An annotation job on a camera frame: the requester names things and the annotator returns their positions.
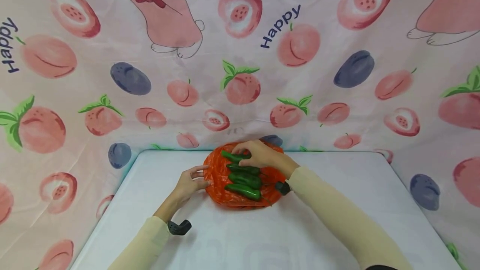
orange plastic bag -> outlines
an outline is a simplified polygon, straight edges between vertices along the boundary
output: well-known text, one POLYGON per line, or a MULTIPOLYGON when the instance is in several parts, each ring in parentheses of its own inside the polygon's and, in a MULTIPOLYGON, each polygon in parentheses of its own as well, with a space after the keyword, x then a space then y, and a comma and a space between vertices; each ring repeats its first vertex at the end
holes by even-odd
MULTIPOLYGON (((285 176, 275 168, 265 167, 262 168, 262 173, 265 175, 260 175, 262 179, 262 187, 260 192, 262 193, 262 199, 260 201, 249 200, 239 194, 225 191, 224 187, 227 184, 231 184, 229 181, 228 175, 231 173, 227 168, 227 164, 230 164, 230 161, 222 156, 222 150, 232 152, 235 145, 239 143, 230 143, 220 147, 217 147, 213 150, 203 162, 204 165, 208 165, 209 168, 203 171, 203 176, 206 180, 211 181, 205 190, 216 203, 232 208, 232 209, 256 209, 264 208, 270 206, 268 201, 272 204, 277 202, 282 195, 275 189, 275 183, 278 181, 285 182, 285 176)), ((275 145, 265 143, 268 147, 283 153, 283 150, 280 147, 275 145)))

white tabletop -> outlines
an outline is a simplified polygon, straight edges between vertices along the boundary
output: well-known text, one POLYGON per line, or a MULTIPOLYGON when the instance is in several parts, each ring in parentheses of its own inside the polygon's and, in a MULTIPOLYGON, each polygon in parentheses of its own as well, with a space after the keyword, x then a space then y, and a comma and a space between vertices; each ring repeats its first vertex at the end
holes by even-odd
MULTIPOLYGON (((202 165, 207 151, 144 151, 136 159, 72 270, 105 270, 174 188, 180 172, 202 165)), ((415 270, 459 270, 392 168, 378 153, 290 152, 299 164, 344 193, 398 243, 415 270)), ((173 218, 154 270, 358 270, 347 249, 290 192, 273 207, 231 211, 205 192, 173 218)))

beige sleeve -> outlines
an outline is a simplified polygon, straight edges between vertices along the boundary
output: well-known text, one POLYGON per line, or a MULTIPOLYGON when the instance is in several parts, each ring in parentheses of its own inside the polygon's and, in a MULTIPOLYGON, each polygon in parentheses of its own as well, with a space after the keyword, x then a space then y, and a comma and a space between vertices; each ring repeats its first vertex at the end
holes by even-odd
POLYGON ((150 270, 169 236, 170 231, 163 220, 149 217, 108 270, 150 270))
POLYGON ((375 265, 413 269, 381 226, 313 171, 306 167, 297 168, 287 182, 353 254, 360 269, 375 265))

cartoon bunny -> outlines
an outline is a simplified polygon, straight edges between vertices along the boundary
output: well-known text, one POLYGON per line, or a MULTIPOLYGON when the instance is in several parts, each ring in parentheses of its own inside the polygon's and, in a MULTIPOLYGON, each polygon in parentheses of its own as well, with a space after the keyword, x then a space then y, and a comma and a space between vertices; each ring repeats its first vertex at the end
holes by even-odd
POLYGON ((191 58, 200 48, 205 28, 202 20, 193 20, 186 0, 130 0, 142 12, 152 50, 176 51, 180 58, 191 58))
POLYGON ((441 46, 460 42, 479 31, 480 0, 433 0, 407 37, 429 37, 427 44, 441 46))

jalapeño pepper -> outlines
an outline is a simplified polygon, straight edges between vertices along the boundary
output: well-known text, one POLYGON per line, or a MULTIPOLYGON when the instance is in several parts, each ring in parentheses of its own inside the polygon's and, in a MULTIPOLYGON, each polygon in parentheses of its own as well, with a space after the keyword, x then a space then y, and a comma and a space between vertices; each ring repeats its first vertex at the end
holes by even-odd
POLYGON ((262 198, 259 190, 254 190, 247 185, 229 184, 225 185, 225 190, 240 194, 253 201, 260 201, 262 198))
POLYGON ((222 156, 236 164, 238 164, 241 160, 250 159, 250 157, 252 157, 251 154, 231 154, 225 150, 222 150, 222 156))
POLYGON ((245 172, 230 173, 228 175, 228 179, 230 179, 230 181, 234 184, 247 185, 255 190, 259 190, 262 186, 262 180, 258 176, 245 172))
POLYGON ((230 169, 231 172, 235 173, 248 173, 251 175, 260 175, 260 168, 257 167, 252 167, 252 166, 247 166, 247 167, 242 167, 238 166, 237 164, 228 164, 227 168, 230 169))

